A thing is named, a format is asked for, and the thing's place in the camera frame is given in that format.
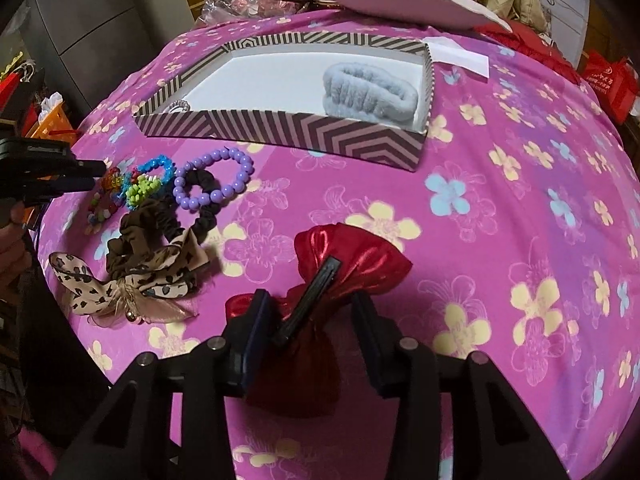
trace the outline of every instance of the pillow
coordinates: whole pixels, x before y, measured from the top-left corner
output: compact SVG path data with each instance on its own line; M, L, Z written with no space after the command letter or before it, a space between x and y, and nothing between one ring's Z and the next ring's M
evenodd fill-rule
M467 30L497 23L511 27L494 12L473 0L317 0L331 1L369 16Z

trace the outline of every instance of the hand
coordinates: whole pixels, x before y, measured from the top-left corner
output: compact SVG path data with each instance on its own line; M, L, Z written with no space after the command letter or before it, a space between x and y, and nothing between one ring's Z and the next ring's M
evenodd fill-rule
M22 241L24 204L18 202L11 209L11 222L0 229L0 300L18 305L19 296L9 285L31 267L31 255Z

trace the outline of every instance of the beaded bracelet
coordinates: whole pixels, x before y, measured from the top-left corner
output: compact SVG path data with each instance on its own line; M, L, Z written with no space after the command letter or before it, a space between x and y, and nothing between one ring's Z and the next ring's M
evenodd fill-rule
M161 178L146 175L149 171L160 167L164 170ZM174 175L173 161L165 155L158 155L125 174L120 198L126 202L129 210L136 209L145 198L156 195L171 182Z
M107 173L98 180L98 191L94 194L94 198L89 204L86 220L89 225L96 225L104 222L107 218L110 218L118 208L122 205L122 200L119 197L120 189L122 187L123 178L120 175L118 168L111 168ZM107 209L99 210L97 213L95 209L98 207L100 200L103 196L108 194L111 199Z
M232 184L222 187L222 190L215 189L211 193L203 192L197 198L192 198L188 192L184 190L186 183L184 177L188 171L194 168L200 170L205 166L211 166L219 160L233 159L240 164L241 171L236 175L236 179ZM175 201L182 209L197 211L200 206L206 206L210 203L220 204L225 198L232 198L235 194L241 194L246 189L246 184L250 180L250 175L254 172L254 162L251 157L241 152L237 148L222 148L221 150L213 150L211 153L205 153L202 157L196 158L193 162L187 162L179 168L175 174L174 180L174 196Z

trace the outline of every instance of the floral blanket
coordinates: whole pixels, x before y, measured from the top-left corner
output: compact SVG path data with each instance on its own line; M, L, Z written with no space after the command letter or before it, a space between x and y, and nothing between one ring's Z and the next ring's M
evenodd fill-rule
M443 35L336 10L188 32L87 117L74 151L126 170L160 153L181 164L222 147L215 139L147 139L131 114L167 78L226 41L310 29ZM640 395L640 185L587 85L573 86L489 41L445 36L486 54L491 75L483 80L436 65L429 139L415 173L243 144L256 171L248 192L222 210L204 243L220 270L190 299L199 316L186 323L100 328L72 314L70 322L98 366L116 380L139 352L173 356L219 334L226 298L259 287L282 295L300 282L293 248L298 232L345 222L385 237L414 263L398 288L376 297L379 311L440 353L463 358L475 349L487 352L572 478L593 470ZM225 182L234 165L216 171ZM104 278L107 241L119 234L123 211L88 228L91 198L56 199L44 217L39 257L63 304L68 298L47 268L49 253L76 254ZM183 223L193 222L188 212L181 214ZM377 398L368 385L347 312L331 321L329 332L342 373L335 416L289 420L240 400L227 402L239 478L383 474L397 405ZM451 457L446 413L443 479L450 476Z

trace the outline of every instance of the red paper bag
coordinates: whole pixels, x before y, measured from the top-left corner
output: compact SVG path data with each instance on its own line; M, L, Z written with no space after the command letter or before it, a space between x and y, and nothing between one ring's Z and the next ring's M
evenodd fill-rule
M600 106L611 120L622 124L634 105L638 93L638 83L626 66L626 57L610 63L592 50L582 77L595 90Z

